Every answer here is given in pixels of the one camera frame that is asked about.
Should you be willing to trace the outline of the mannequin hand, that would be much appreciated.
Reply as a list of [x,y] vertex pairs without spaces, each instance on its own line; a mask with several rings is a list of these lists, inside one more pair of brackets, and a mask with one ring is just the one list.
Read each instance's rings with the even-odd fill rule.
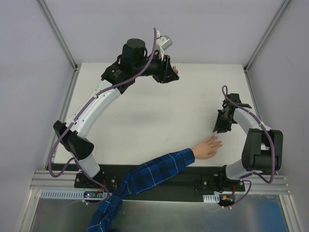
[[211,136],[208,139],[198,143],[191,149],[196,159],[206,160],[215,156],[218,149],[220,149],[222,145],[223,144],[218,140],[218,137]]

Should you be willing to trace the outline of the blue plaid sleeve forearm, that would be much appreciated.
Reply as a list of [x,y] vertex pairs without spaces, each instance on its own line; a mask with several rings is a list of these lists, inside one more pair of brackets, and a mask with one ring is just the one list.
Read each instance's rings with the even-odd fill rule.
[[102,202],[90,220],[88,232],[116,232],[112,221],[122,206],[122,201],[129,195],[137,195],[151,190],[177,174],[186,166],[195,162],[192,149],[168,153],[138,165],[123,177],[120,186],[111,196]]

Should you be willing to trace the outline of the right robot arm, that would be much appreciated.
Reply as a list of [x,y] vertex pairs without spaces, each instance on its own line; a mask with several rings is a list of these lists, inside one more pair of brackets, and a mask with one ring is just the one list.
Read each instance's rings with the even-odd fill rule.
[[275,172],[281,168],[283,133],[266,126],[252,111],[249,104],[241,102],[239,94],[224,94],[222,109],[213,132],[231,131],[238,124],[246,134],[241,159],[223,166],[209,184],[218,192],[231,191],[242,179],[256,175],[267,184],[274,180]]

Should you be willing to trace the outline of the pink nail polish bottle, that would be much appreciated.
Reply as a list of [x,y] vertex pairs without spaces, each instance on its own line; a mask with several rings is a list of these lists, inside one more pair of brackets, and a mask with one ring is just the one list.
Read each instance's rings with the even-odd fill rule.
[[176,66],[173,66],[172,69],[176,74],[178,74],[179,71],[177,70]]

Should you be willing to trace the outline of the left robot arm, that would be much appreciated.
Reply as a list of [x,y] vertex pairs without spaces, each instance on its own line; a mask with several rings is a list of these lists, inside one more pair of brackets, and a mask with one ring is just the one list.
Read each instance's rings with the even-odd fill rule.
[[107,107],[134,84],[137,77],[152,76],[160,84],[179,79],[170,56],[165,53],[171,45],[170,37],[158,35],[149,54],[143,40],[129,39],[116,62],[106,68],[95,90],[78,111],[64,122],[54,123],[57,141],[77,160],[86,174],[85,182],[91,188],[101,185],[102,176],[93,155],[94,145],[87,140],[88,133]]

